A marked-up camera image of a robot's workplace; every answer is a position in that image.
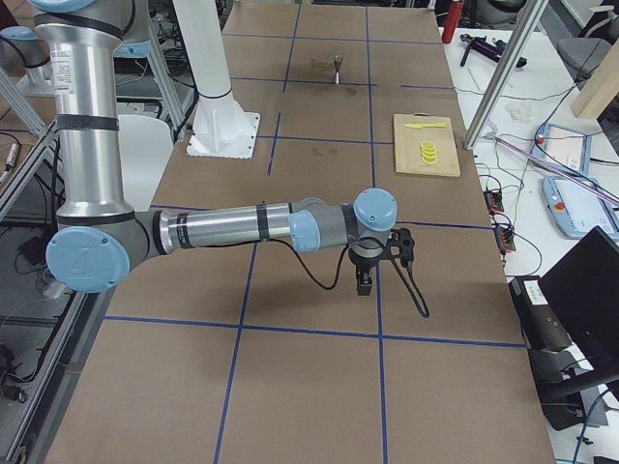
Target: red bottle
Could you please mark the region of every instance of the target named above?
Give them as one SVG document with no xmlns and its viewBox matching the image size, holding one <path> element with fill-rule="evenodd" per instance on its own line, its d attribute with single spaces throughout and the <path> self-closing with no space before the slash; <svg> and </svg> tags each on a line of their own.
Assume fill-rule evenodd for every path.
<svg viewBox="0 0 619 464">
<path fill-rule="evenodd" d="M 461 0 L 454 0 L 452 2 L 452 5 L 449 7 L 447 21 L 445 22 L 445 27 L 443 28 L 443 44 L 450 44 L 452 42 L 452 38 L 454 37 L 454 31 L 456 31 L 457 24 L 460 21 L 460 15 L 462 14 L 463 6 L 464 2 L 462 2 Z"/>
</svg>

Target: black tape band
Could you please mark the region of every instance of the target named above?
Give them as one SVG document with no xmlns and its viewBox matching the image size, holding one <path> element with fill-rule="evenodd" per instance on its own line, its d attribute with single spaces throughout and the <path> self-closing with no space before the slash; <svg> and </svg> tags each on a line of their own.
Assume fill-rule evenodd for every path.
<svg viewBox="0 0 619 464">
<path fill-rule="evenodd" d="M 204 97 L 205 99 L 209 99 L 209 100 L 217 100 L 217 99 L 222 99 L 223 97 L 230 95 L 231 92 L 232 92 L 232 87 L 230 87 L 230 90 L 228 90 L 225 94 L 217 95 L 216 97 L 209 97 L 208 95 L 204 95 L 204 94 L 200 94 L 200 97 Z"/>
<path fill-rule="evenodd" d="M 165 256 L 167 255 L 167 252 L 165 251 L 165 248 L 163 247 L 163 242 L 162 242 L 162 230 L 161 230 L 162 213 L 163 211 L 159 210 L 159 211 L 156 211 L 155 214 L 153 215 L 153 242 L 155 242 L 155 248 L 157 249 L 159 254 L 161 256 Z"/>
<path fill-rule="evenodd" d="M 47 63 L 49 63 L 49 57 L 45 58 L 41 63 L 37 63 L 36 65 L 23 65 L 23 67 L 26 70 L 35 70 L 36 68 L 39 68 L 41 66 L 46 65 Z"/>
<path fill-rule="evenodd" d="M 190 242 L 190 231 L 187 227 L 189 213 L 181 213 L 176 217 L 176 237 L 181 248 L 194 248 Z"/>
<path fill-rule="evenodd" d="M 59 114 L 56 116 L 57 131 L 118 131 L 118 119 L 84 114 Z"/>
<path fill-rule="evenodd" d="M 85 27 L 88 29 L 105 32 L 106 34 L 117 37 L 120 40 L 123 39 L 123 31 L 119 27 L 112 26 L 106 22 L 97 21 L 96 19 L 91 19 L 90 17 L 65 13 L 43 13 L 35 16 L 35 26 L 49 23 L 60 23 L 70 26 Z"/>
<path fill-rule="evenodd" d="M 123 29 L 123 37 L 125 36 L 125 34 L 127 34 L 129 31 L 132 30 L 134 21 L 135 21 L 135 0 L 132 0 L 132 14 L 129 17 L 129 22 L 125 26 L 125 29 Z"/>
<path fill-rule="evenodd" d="M 266 242 L 271 239 L 269 235 L 269 219 L 267 218 L 267 205 L 261 203 L 255 205 L 255 215 L 258 219 L 258 234 L 261 242 Z"/>
<path fill-rule="evenodd" d="M 341 208 L 341 213 L 344 216 L 344 225 L 346 226 L 346 237 L 348 238 L 348 243 L 350 244 L 352 241 L 357 239 L 357 235 L 359 234 L 359 225 L 357 224 L 357 216 L 355 215 L 355 210 L 351 205 L 339 205 Z"/>
<path fill-rule="evenodd" d="M 122 215 L 114 216 L 99 216 L 99 217 L 70 217 L 59 216 L 58 222 L 63 225 L 105 225 L 105 224 L 117 224 L 119 222 L 125 222 L 127 220 L 134 220 L 135 213 L 123 213 Z"/>
</svg>

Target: white pipe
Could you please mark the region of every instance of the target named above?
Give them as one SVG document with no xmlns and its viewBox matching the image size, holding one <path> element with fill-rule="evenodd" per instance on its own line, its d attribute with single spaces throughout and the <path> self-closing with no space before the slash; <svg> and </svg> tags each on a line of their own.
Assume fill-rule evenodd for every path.
<svg viewBox="0 0 619 464">
<path fill-rule="evenodd" d="M 251 158 L 259 115 L 232 95 L 215 0 L 174 0 L 174 9 L 200 93 L 188 153 Z"/>
</svg>

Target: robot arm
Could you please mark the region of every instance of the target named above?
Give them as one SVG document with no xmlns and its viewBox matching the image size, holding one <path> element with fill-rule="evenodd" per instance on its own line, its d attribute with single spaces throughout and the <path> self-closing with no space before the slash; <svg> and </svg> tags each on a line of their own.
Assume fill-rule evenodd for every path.
<svg viewBox="0 0 619 464">
<path fill-rule="evenodd" d="M 389 247 L 399 247 L 402 266 L 410 266 L 414 244 L 401 240 L 402 231 L 392 234 L 397 203 L 380 188 L 365 190 L 353 205 L 309 199 L 137 215 L 123 196 L 112 57 L 145 1 L 30 2 L 36 32 L 49 44 L 67 194 L 46 257 L 52 273 L 70 288 L 107 290 L 144 260 L 177 248 L 275 238 L 290 238 L 299 252 L 349 245 L 360 295 L 369 294 L 369 270 L 380 259 L 394 262 L 386 254 Z"/>
</svg>

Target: light blue joint cap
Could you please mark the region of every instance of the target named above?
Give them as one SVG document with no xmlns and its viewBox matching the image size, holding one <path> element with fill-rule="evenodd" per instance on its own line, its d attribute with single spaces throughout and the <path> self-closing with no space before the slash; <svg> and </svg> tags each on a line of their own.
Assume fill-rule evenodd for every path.
<svg viewBox="0 0 619 464">
<path fill-rule="evenodd" d="M 123 43 L 114 52 L 114 58 L 146 58 L 151 52 L 151 41 Z"/>
<path fill-rule="evenodd" d="M 387 232 L 396 225 L 398 203 L 382 188 L 362 191 L 355 200 L 354 209 L 357 220 L 374 232 Z"/>
<path fill-rule="evenodd" d="M 28 0 L 39 10 L 50 13 L 73 13 L 97 0 Z"/>
<path fill-rule="evenodd" d="M 123 281 L 131 268 L 125 248 L 94 227 L 67 227 L 53 236 L 45 254 L 54 276 L 78 292 L 104 292 Z"/>
<path fill-rule="evenodd" d="M 288 217 L 292 246 L 300 253 L 320 249 L 320 229 L 316 218 L 307 210 L 293 213 Z"/>
<path fill-rule="evenodd" d="M 8 41 L 35 41 L 37 35 L 26 26 L 10 26 L 0 31 L 0 36 Z"/>
</svg>

